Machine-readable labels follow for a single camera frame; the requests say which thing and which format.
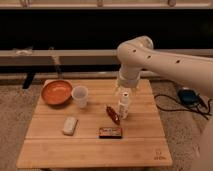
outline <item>gray carpet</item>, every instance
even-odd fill
[[[36,106],[43,81],[35,81],[29,89],[22,89],[23,79],[0,81],[0,171],[17,171],[15,166]],[[152,80],[154,94],[164,93],[177,98],[175,86],[170,81]],[[157,103],[165,108],[179,106],[168,99],[160,98]],[[149,171],[189,171],[195,157],[195,148],[206,121],[203,117],[189,112],[160,111],[173,166],[149,168]],[[79,169],[81,170],[134,170],[142,168]]]

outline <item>blue object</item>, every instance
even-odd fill
[[[183,105],[193,105],[199,103],[199,99],[193,90],[181,89],[178,91],[178,97]]]

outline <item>clear plastic cup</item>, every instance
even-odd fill
[[[80,108],[85,108],[87,106],[88,100],[88,89],[85,86],[76,86],[72,90],[72,98],[75,104]]]

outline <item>black cable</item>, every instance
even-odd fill
[[[184,107],[185,109],[164,109],[162,107],[160,107],[158,104],[156,104],[157,108],[162,110],[162,111],[166,111],[166,112],[178,112],[178,111],[187,111],[187,112],[193,112],[193,113],[197,113],[201,116],[203,116],[206,120],[209,120],[209,118],[207,116],[211,116],[212,114],[210,114],[211,111],[211,101],[212,99],[208,100],[208,105],[207,105],[207,112],[203,112],[199,109],[199,105],[200,103],[196,103],[193,106],[187,106],[187,105],[183,105],[181,102],[179,102],[178,100],[176,100],[175,98],[168,96],[166,94],[157,94],[154,96],[155,99],[157,99],[158,97],[167,97],[171,100],[173,100],[175,103],[179,104],[180,106]]]

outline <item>wooden plank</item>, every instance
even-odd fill
[[[98,138],[100,127],[116,127],[108,116],[91,118],[85,115],[79,116],[78,124],[73,136],[62,134],[66,115],[58,117],[34,117],[31,121],[26,138]],[[164,131],[160,118],[128,117],[122,120],[123,138],[152,138],[164,137]]]
[[[88,114],[96,115],[106,113],[105,108],[107,105],[113,107],[116,111],[118,108],[118,97],[111,95],[93,95],[88,99],[88,107],[86,109],[79,109],[70,99],[67,104],[53,107],[46,105],[43,100],[38,102],[38,105],[35,109],[35,115],[44,114],[44,115],[53,115],[53,114]],[[132,102],[129,108],[129,113],[132,116],[152,116],[150,114],[155,114],[158,116],[158,111],[155,106],[155,102],[152,95],[141,95],[132,98]]]
[[[25,140],[18,168],[171,165],[164,138]]]
[[[61,106],[48,106],[39,99],[18,168],[144,167],[171,165],[160,117],[148,80],[141,80],[132,98],[129,115],[121,122],[123,139],[98,138],[99,127],[116,126],[107,116],[106,105],[117,110],[115,80],[69,80],[89,89],[87,108],[70,99]],[[61,133],[67,116],[78,124],[72,137]]]
[[[91,90],[103,90],[102,93],[105,93],[105,90],[110,90],[112,93],[115,93],[116,90],[116,79],[73,79],[73,80],[65,80],[70,82],[70,84],[75,87],[78,85],[87,86],[88,89]],[[152,89],[150,83],[146,79],[141,79],[137,86],[137,94],[152,94]]]

